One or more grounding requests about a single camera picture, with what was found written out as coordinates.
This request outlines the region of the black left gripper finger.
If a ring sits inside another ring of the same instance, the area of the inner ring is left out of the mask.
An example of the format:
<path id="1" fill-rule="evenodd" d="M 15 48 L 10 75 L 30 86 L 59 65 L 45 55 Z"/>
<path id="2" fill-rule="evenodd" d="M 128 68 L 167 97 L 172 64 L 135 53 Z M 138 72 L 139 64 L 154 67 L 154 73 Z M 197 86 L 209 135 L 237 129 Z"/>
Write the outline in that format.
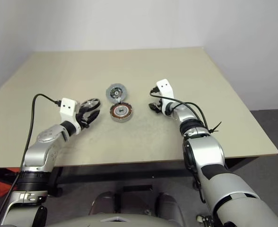
<path id="1" fill-rule="evenodd" d="M 80 109 L 79 109 L 79 114 L 84 114 L 84 113 L 87 113 L 87 112 L 91 112 L 93 110 L 95 110 L 96 108 L 99 107 L 99 104 L 95 104 L 95 105 L 92 105 L 92 104 L 84 104 L 84 105 L 81 105 L 80 106 Z"/>
<path id="2" fill-rule="evenodd" d="M 100 110 L 94 110 L 91 113 L 87 112 L 87 113 L 83 114 L 82 122 L 92 123 L 98 117 L 99 113 L 100 113 Z"/>

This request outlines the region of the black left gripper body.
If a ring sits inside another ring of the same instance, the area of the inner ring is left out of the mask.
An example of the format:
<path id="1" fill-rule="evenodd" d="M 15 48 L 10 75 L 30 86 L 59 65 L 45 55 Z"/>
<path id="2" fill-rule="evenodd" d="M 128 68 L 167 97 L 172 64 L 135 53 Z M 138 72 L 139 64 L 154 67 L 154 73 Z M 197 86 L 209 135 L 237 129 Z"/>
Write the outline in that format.
<path id="1" fill-rule="evenodd" d="M 80 125 L 81 130 L 84 128 L 88 128 L 88 116 L 89 116 L 89 110 L 88 107 L 81 106 L 79 108 L 78 113 L 76 114 L 76 120 L 78 124 Z"/>

